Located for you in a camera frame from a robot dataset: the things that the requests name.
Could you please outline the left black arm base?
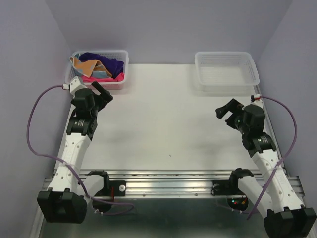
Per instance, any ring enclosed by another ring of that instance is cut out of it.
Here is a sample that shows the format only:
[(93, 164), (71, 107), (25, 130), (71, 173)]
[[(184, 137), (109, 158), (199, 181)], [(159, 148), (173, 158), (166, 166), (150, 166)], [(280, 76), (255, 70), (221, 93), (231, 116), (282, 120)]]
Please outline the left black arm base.
[[(124, 197), (126, 190), (126, 181), (104, 181), (102, 188), (98, 189), (94, 197), (107, 197), (107, 202), (114, 202), (116, 197)], [(98, 201), (92, 201), (92, 207), (100, 212), (108, 212), (113, 205), (104, 204)]]

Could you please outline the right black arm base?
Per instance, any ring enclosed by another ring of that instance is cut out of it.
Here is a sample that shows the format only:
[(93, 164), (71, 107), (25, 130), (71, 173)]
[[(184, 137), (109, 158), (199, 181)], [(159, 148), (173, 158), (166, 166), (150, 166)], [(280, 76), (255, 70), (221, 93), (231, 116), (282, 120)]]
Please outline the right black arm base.
[(232, 186), (229, 180), (213, 180), (211, 195), (224, 196), (227, 206), (225, 208), (231, 211), (237, 211), (241, 214), (247, 214), (249, 206), (248, 197), (235, 186)]

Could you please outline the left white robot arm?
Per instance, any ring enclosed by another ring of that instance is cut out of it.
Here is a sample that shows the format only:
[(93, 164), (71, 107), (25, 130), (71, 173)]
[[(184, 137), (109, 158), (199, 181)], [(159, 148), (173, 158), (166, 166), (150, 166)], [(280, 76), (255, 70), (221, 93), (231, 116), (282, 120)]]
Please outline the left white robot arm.
[(87, 201), (78, 192), (83, 185), (79, 172), (84, 155), (97, 129), (97, 115), (109, 102), (112, 95), (98, 82), (92, 82), (92, 89), (78, 81), (70, 84), (75, 107), (66, 129), (65, 145), (59, 166), (46, 191), (39, 192), (37, 202), (49, 223), (74, 223), (84, 221)]

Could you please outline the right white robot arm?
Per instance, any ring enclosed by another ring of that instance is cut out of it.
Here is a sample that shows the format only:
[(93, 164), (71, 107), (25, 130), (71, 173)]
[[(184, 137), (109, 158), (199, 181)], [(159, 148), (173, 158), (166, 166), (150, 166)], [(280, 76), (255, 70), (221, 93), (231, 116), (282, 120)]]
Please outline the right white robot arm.
[(213, 180), (211, 194), (214, 196), (245, 195), (264, 220), (264, 228), (270, 238), (304, 238), (317, 215), (313, 208), (304, 205), (292, 188), (278, 157), (273, 139), (264, 131), (265, 113), (263, 97), (252, 96), (244, 106), (236, 99), (215, 110), (217, 118), (226, 113), (231, 116), (226, 124), (239, 131), (242, 144), (258, 167), (264, 185), (260, 185), (248, 169), (237, 168), (228, 180)]

